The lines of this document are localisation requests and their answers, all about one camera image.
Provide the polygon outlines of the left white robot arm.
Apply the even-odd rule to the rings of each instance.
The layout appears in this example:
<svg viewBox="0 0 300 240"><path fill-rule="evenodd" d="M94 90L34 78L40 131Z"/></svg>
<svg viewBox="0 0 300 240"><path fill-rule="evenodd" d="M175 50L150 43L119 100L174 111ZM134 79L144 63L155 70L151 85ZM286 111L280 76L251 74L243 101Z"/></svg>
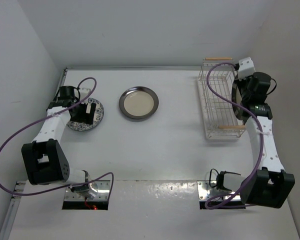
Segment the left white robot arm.
<svg viewBox="0 0 300 240"><path fill-rule="evenodd" d="M97 195L88 172L70 167L60 145L69 122L93 126L97 105L89 103L87 95L90 91L89 88L61 86L47 107L48 119L39 133L31 143L22 146L26 173L32 185L63 183L85 198Z"/></svg>

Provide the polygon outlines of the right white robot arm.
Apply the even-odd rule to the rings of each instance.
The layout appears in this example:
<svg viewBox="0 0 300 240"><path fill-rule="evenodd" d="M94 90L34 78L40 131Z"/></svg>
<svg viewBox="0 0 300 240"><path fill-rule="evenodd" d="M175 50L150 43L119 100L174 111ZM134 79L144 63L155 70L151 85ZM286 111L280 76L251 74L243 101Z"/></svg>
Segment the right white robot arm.
<svg viewBox="0 0 300 240"><path fill-rule="evenodd" d="M232 109L248 132L256 170L248 181L239 173L221 171L216 177L216 189L228 193L239 191L244 204L279 209L295 185L295 177L286 172L274 141L273 114L266 103L273 92L272 81L273 78L264 72L235 76L231 90L231 101L235 103Z"/></svg>

